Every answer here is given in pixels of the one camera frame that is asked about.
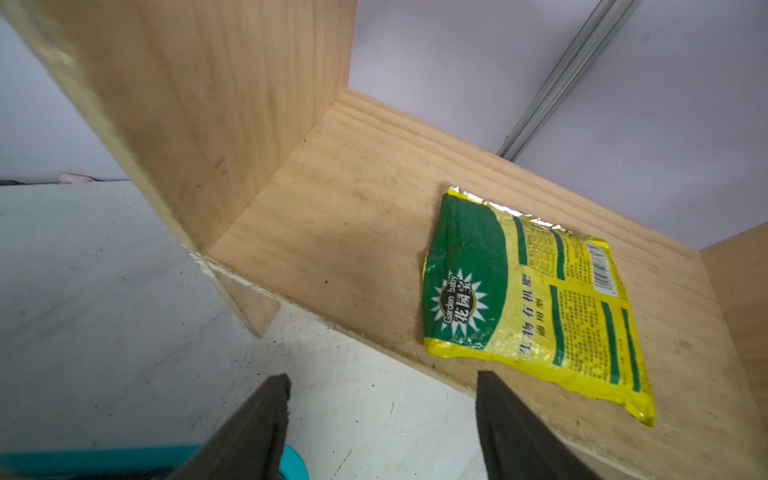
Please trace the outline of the yellow green fertilizer packet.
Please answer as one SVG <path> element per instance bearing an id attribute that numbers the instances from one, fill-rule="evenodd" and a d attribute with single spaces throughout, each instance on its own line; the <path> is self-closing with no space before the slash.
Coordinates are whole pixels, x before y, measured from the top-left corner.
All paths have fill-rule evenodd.
<path id="1" fill-rule="evenodd" d="M 640 337 L 605 240 L 451 187 L 422 286 L 429 354 L 508 365 L 654 424 Z"/>

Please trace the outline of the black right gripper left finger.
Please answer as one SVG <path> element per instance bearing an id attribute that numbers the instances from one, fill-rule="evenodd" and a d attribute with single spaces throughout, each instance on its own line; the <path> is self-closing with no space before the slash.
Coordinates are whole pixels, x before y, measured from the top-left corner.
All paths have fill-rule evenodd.
<path id="1" fill-rule="evenodd" d="M 285 448 L 291 382 L 268 377 L 171 479 L 276 479 Z"/>

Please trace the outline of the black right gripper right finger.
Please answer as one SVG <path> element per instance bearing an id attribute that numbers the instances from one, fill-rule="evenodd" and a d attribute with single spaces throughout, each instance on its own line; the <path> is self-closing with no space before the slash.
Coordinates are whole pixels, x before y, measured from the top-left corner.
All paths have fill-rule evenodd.
<path id="1" fill-rule="evenodd" d="M 477 376 L 475 413 L 490 479 L 596 479 L 492 371 Z"/>

